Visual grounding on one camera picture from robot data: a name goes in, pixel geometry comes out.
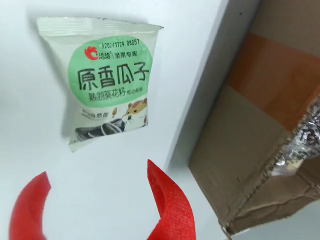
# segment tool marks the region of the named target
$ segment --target plastic wrapper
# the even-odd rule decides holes
[[[157,25],[88,17],[41,17],[40,35],[79,103],[69,147],[148,125]]]
[[[320,154],[320,96],[308,108],[295,135],[284,147],[272,175],[294,175],[304,160]]]

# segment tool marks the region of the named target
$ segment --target brand logo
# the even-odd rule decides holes
[[[93,56],[92,53],[98,54],[97,48],[95,46],[88,46],[87,49],[84,50],[84,53],[88,59],[97,60],[98,56]]]

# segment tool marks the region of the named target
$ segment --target silver foil wrapper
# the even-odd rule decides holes
[[[272,171],[273,176],[294,175],[304,160],[320,155],[320,96],[307,109],[291,141],[284,147]]]

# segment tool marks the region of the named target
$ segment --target snack bag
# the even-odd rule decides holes
[[[41,17],[40,35],[79,102],[69,147],[148,125],[148,83],[160,26]]]

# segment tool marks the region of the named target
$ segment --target brown cardboard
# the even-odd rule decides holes
[[[320,94],[320,1],[264,0],[189,168],[232,235],[320,199],[320,157],[271,177]]]

